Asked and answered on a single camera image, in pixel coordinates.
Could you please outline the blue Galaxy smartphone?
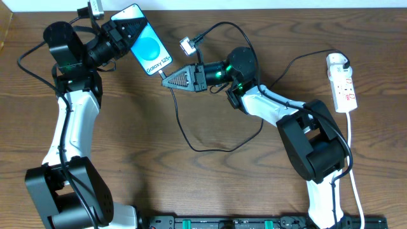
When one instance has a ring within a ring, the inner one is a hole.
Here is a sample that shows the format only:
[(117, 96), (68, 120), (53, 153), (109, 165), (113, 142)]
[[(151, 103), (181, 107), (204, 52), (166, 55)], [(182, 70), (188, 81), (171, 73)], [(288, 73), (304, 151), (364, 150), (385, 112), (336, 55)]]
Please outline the blue Galaxy smartphone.
[[(124, 20), (144, 18), (144, 13), (137, 4), (132, 4), (129, 7), (121, 10), (119, 13), (111, 16), (111, 20)], [(131, 47), (130, 51), (139, 61), (141, 67), (148, 76), (157, 73), (164, 67), (172, 63), (172, 57), (157, 33), (147, 21), (139, 37)]]

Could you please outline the white power strip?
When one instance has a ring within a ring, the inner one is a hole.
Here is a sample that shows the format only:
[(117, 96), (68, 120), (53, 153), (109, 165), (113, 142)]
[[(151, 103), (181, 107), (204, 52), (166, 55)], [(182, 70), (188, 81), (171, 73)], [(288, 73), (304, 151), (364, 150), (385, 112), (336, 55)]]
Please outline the white power strip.
[(348, 113), (357, 108), (352, 76), (350, 78), (330, 81), (330, 84), (336, 112)]

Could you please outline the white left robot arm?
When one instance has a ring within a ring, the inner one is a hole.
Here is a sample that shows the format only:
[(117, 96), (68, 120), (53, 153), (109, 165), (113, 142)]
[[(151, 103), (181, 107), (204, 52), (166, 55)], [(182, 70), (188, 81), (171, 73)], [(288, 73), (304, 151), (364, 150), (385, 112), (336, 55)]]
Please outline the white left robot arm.
[(145, 18), (111, 20), (85, 27), (84, 43), (74, 23), (55, 22), (44, 42), (52, 68), (59, 116), (52, 145), (39, 167), (25, 175), (26, 188), (46, 228), (137, 228), (135, 207), (114, 202), (91, 161), (92, 135), (101, 107), (100, 74), (126, 55), (145, 28)]

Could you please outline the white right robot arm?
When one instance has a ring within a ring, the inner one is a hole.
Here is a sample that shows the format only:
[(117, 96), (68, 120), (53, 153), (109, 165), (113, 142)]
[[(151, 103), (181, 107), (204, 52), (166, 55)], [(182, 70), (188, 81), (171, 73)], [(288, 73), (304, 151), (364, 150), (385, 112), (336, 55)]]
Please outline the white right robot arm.
[(162, 86), (202, 92), (230, 84), (231, 106), (277, 127), (289, 161), (307, 182), (308, 216), (318, 228), (339, 228), (339, 180), (350, 148), (326, 105), (319, 100), (292, 101), (271, 92), (258, 80), (258, 62), (251, 48), (238, 47), (224, 61), (186, 65), (162, 74)]

